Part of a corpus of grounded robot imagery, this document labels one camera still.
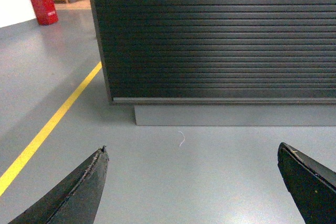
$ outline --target red box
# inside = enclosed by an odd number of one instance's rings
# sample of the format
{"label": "red box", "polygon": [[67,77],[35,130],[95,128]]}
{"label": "red box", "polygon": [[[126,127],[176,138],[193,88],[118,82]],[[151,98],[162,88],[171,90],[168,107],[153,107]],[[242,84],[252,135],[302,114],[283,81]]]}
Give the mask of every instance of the red box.
{"label": "red box", "polygon": [[58,21],[53,0],[30,0],[40,25],[50,25]]}

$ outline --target gray floor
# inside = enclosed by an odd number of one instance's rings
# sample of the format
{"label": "gray floor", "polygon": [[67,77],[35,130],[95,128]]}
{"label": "gray floor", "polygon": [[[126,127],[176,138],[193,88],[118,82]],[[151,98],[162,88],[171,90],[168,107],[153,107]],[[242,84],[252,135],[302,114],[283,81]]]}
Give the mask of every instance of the gray floor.
{"label": "gray floor", "polygon": [[[90,10],[58,14],[57,24],[0,40],[0,174],[99,62]],[[0,197],[0,224],[102,145],[110,163],[96,224],[304,223],[278,145],[336,170],[335,139],[336,127],[136,126],[131,107],[108,106],[100,71]]]}

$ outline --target white thread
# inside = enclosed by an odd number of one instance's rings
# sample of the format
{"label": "white thread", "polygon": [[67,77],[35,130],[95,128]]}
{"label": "white thread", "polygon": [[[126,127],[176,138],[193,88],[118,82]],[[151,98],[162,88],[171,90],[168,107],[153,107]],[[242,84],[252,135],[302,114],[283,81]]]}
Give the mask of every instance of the white thread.
{"label": "white thread", "polygon": [[181,131],[178,131],[178,133],[181,133],[182,136],[183,136],[183,141],[180,143],[180,147],[181,147],[181,145],[183,144],[183,142],[184,142],[184,140],[185,140],[185,136],[184,136],[184,134],[183,134]]}

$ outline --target gray baseboard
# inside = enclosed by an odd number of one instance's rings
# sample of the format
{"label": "gray baseboard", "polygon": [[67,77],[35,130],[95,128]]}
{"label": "gray baseboard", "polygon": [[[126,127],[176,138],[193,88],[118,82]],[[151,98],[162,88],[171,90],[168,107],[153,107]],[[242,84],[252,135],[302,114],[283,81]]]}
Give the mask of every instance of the gray baseboard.
{"label": "gray baseboard", "polygon": [[134,106],[140,126],[336,126],[336,105]]}
{"label": "gray baseboard", "polygon": [[18,24],[5,26],[0,28],[0,39],[6,39],[13,37],[15,35],[24,33],[26,31],[29,31],[31,29],[34,29],[38,26],[37,19],[31,19],[27,20],[25,22],[21,22]]}

